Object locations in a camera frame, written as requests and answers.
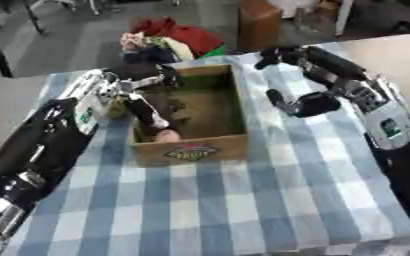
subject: cardboard box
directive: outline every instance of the cardboard box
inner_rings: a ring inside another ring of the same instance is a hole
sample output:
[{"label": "cardboard box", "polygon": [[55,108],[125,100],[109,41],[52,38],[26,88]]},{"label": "cardboard box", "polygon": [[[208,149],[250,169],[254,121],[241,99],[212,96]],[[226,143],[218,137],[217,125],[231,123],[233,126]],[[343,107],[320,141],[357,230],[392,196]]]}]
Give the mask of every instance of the cardboard box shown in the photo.
[{"label": "cardboard box", "polygon": [[[178,72],[185,86],[172,91],[169,100],[179,102],[183,108],[172,115],[178,121],[177,129],[182,140],[152,142],[153,138],[144,136],[138,124],[132,125],[129,144],[138,165],[246,159],[246,123],[231,66],[204,66],[179,69]],[[157,94],[162,97],[160,92],[145,96],[154,104],[151,98]]]}]

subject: robotic arm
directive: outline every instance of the robotic arm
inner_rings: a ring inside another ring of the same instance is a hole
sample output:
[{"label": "robotic arm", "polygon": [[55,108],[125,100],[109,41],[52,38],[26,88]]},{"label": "robotic arm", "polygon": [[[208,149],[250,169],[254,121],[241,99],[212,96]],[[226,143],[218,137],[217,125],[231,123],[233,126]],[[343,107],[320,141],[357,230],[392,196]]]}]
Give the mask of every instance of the robotic arm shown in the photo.
[{"label": "robotic arm", "polygon": [[261,56],[257,69],[284,62],[300,67],[305,77],[327,88],[293,102],[286,102],[277,90],[267,91],[273,106],[289,116],[336,111],[339,98],[351,102],[373,155],[410,216],[410,107],[397,86],[382,76],[371,78],[355,63],[313,46],[268,49]]},{"label": "robotic arm", "polygon": [[97,118],[106,114],[114,100],[119,98],[151,132],[170,128],[135,90],[155,84],[175,88],[180,79],[171,68],[144,65],[87,72],[58,99],[40,107],[3,144],[0,253],[37,203],[53,192],[74,166],[97,130]]}]

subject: gray floor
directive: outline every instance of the gray floor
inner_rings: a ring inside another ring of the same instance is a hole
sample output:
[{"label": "gray floor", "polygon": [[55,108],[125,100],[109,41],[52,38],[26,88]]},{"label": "gray floor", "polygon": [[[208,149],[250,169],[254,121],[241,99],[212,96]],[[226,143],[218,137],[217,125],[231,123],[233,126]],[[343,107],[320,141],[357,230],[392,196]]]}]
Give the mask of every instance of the gray floor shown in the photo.
[{"label": "gray floor", "polygon": [[[179,24],[203,27],[215,33],[230,49],[236,46],[239,0],[182,0],[179,7],[172,6],[171,0],[136,2],[117,5],[123,8],[121,12],[108,11],[101,16],[94,16],[86,5],[73,14],[59,4],[47,3],[35,11],[40,23],[50,32],[46,37],[35,32],[20,1],[15,2],[11,15],[0,12],[3,25],[0,48],[6,53],[17,77],[116,65],[120,63],[121,34],[143,18],[171,16]],[[380,10],[384,9],[382,6],[365,8],[368,12],[364,14],[363,23],[350,26],[346,35],[339,38],[329,33],[303,33],[292,22],[283,21],[279,44],[311,44],[377,36],[369,28],[381,24],[380,20],[389,21],[382,23],[390,26],[392,18],[401,18],[404,13],[391,15],[390,8]]]}]

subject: brown object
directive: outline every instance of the brown object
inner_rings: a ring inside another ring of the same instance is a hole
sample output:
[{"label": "brown object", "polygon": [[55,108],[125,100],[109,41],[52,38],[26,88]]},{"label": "brown object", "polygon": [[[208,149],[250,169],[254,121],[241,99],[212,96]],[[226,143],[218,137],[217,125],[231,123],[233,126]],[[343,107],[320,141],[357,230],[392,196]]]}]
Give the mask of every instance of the brown object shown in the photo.
[{"label": "brown object", "polygon": [[339,13],[340,4],[333,0],[322,0],[317,5],[316,11],[319,15],[325,16],[331,20],[336,20]]},{"label": "brown object", "polygon": [[151,142],[132,125],[129,144],[140,166],[164,166],[197,161],[238,160],[247,158],[247,132],[239,93],[230,65],[179,69],[184,89],[170,98],[185,108],[173,119],[187,119],[177,130],[179,142]]},{"label": "brown object", "polygon": [[254,52],[277,46],[282,13],[267,0],[242,0],[238,24],[239,50]]},{"label": "brown object", "polygon": [[347,55],[371,74],[396,83],[410,104],[410,35],[341,43]]}]

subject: tablecloth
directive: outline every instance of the tablecloth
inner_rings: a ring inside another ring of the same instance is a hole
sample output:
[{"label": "tablecloth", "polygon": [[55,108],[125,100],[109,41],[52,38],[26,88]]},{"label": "tablecloth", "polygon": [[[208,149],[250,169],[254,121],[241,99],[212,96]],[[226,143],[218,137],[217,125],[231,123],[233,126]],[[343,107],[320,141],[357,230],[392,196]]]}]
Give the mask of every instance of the tablecloth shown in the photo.
[{"label": "tablecloth", "polygon": [[[321,46],[343,56],[336,43]],[[324,88],[286,64],[257,71],[258,59],[254,53],[175,65],[233,65],[249,134],[247,161],[141,168],[126,144],[129,121],[104,121],[6,255],[410,254],[410,220],[350,105],[287,117],[270,105],[268,88],[290,99]],[[77,75],[50,75],[38,102],[57,96]]]}]

